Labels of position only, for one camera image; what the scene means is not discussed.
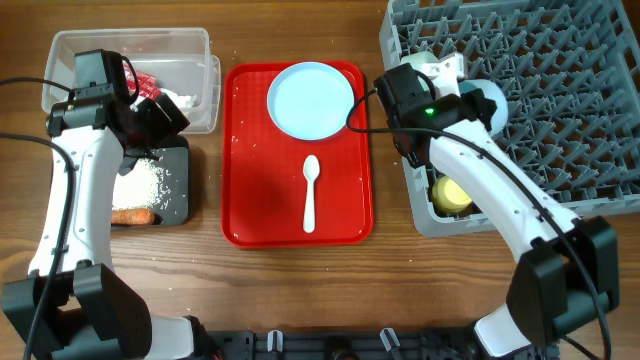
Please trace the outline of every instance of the black mount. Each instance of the black mount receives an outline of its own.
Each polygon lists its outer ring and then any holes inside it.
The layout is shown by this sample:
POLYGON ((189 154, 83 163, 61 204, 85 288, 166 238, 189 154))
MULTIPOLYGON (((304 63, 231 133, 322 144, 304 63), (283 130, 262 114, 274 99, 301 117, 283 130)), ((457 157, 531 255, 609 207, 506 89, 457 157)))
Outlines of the black mount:
MULTIPOLYGON (((600 216, 575 225, 566 238, 587 267, 604 312, 610 312, 620 304, 616 233, 600 216)), ((593 321, 597 314, 562 242, 534 240, 532 245, 520 257, 507 307, 522 334, 541 346, 593 321)))
MULTIPOLYGON (((26 342, 44 277, 4 285, 0 303, 26 342)), ((35 336, 36 359, 135 359, 151 347, 151 316, 144 300, 104 265, 56 275, 35 336), (75 295, 80 309, 59 308, 75 295)))

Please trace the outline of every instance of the gray dish rack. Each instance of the gray dish rack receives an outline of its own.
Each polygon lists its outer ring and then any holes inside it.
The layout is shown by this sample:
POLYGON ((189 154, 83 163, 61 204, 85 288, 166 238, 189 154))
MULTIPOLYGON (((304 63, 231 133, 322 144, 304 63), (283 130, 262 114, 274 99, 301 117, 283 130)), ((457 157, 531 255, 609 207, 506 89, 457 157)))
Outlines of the gray dish rack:
MULTIPOLYGON (((465 54, 470 79, 507 95, 495 140, 535 183, 583 216, 640 211, 640 49, 620 0, 391 0, 380 48, 385 69, 419 51, 465 54)), ((495 228, 475 206, 439 213, 442 174, 403 167, 422 235, 495 228)))

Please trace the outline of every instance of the red tray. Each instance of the red tray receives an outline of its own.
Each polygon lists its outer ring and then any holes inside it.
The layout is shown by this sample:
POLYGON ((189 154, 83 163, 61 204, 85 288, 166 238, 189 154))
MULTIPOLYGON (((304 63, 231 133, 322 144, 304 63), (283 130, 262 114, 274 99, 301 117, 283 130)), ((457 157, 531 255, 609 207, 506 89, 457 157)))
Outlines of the red tray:
MULTIPOLYGON (((224 89, 222 232, 241 248, 354 244, 373 228, 369 141, 343 128, 320 141, 294 139, 276 127, 267 92, 276 75, 294 63, 243 64, 229 72, 224 89), (316 230, 302 230, 306 180, 302 165, 314 154, 316 230)), ((354 64, 328 61, 364 95, 354 64)), ((367 127, 364 106, 353 123, 367 127)))

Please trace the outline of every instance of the wooden table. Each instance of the wooden table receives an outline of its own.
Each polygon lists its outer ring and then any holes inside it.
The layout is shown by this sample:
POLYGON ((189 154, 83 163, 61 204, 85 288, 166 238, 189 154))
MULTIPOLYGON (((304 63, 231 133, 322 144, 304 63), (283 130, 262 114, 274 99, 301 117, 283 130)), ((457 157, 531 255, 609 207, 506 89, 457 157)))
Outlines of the wooden table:
MULTIPOLYGON (((119 27, 204 27, 225 74, 247 62, 318 59, 353 61, 369 81, 383 72, 378 32, 386 0, 4 3, 0 78, 41 77, 58 31, 119 27)), ((640 4, 627 3, 628 14, 640 12, 640 4)), ((640 25, 637 15, 632 21, 640 25)), ((2 87, 0 131, 44 137, 41 91, 33 84, 2 87)), ((373 103, 370 124, 385 126, 383 112, 373 103)), ((209 330, 417 330, 466 325, 504 302, 515 265, 502 238, 496 232, 421 237, 413 226, 400 156, 385 135, 371 137, 375 228, 366 241, 273 251, 229 245, 220 230, 221 130, 220 124, 213 134, 188 137, 195 189, 188 224, 113 233, 117 273, 153 313, 195 315, 209 330)), ((5 283, 25 277, 38 245, 51 151, 0 141, 0 169, 0 279, 5 283)), ((622 304, 608 319, 616 358, 631 359, 640 351, 640 217, 609 220, 619 234, 622 304)), ((601 354, 596 322, 574 336, 601 354)), ((2 359, 21 357, 24 349, 4 316, 0 349, 2 359)), ((563 351, 566 358, 582 358, 565 345, 563 351)))

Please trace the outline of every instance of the plate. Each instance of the plate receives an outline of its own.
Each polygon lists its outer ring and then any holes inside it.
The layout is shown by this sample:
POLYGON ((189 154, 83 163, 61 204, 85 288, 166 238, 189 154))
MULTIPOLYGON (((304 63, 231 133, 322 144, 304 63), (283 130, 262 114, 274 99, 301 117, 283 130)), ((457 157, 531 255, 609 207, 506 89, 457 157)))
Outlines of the plate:
POLYGON ((286 68, 267 94, 273 123, 300 140, 321 140, 340 131, 353 103, 353 89, 344 75, 317 62, 286 68))

